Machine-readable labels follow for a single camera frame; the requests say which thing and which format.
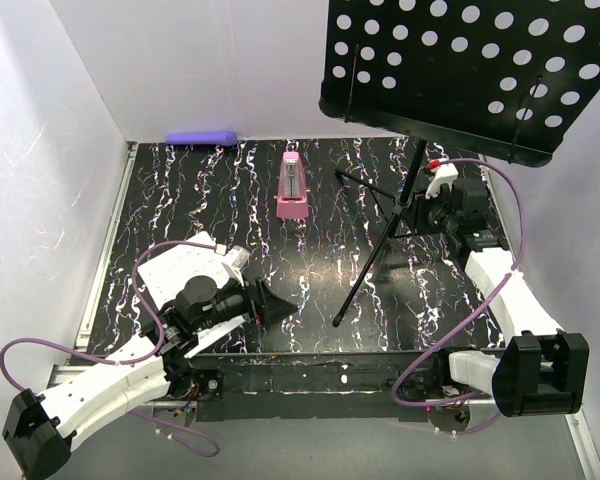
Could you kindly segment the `black folding music stand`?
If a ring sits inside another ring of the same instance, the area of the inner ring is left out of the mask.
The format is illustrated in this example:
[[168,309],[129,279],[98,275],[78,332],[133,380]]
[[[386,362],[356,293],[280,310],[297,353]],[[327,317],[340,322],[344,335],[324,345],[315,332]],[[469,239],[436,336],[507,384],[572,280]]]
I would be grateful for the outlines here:
[[600,1],[332,1],[319,107],[412,137],[383,239],[426,146],[546,165],[600,90]]

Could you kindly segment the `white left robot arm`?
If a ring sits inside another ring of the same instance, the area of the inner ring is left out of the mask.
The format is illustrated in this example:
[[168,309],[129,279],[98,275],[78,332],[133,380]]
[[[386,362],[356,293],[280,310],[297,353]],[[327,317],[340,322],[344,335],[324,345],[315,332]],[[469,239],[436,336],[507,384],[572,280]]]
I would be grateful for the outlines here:
[[297,310],[262,279],[229,279],[219,287],[208,276],[194,276],[159,310],[160,326],[145,326],[104,363],[68,381],[16,395],[3,439],[25,478],[47,479],[84,440],[142,403],[209,394],[209,382],[221,383],[222,376],[197,373],[190,360],[221,327],[270,327]]

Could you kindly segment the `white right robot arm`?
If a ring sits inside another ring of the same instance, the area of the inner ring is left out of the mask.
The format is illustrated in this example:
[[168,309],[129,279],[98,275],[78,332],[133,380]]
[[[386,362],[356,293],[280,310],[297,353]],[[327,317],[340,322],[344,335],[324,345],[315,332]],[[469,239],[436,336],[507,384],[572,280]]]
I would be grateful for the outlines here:
[[589,345],[567,333],[541,306],[520,273],[506,239],[487,226],[489,195],[479,180],[434,179],[414,197],[418,233],[441,233],[452,257],[481,294],[504,336],[495,357],[445,348],[425,377],[444,397],[464,389],[491,396],[506,417],[572,414],[582,404]]

